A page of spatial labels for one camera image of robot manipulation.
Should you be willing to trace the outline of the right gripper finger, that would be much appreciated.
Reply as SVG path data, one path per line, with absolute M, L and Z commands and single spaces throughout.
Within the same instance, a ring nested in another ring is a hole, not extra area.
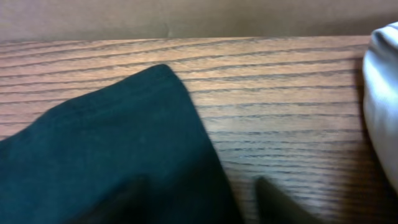
M 263 177 L 255 181 L 255 193 L 261 224 L 322 224 Z

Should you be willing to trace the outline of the black t-shirt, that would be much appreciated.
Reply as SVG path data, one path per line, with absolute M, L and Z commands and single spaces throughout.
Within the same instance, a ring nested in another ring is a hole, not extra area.
M 1 141 L 2 223 L 242 223 L 181 80 L 156 65 Z

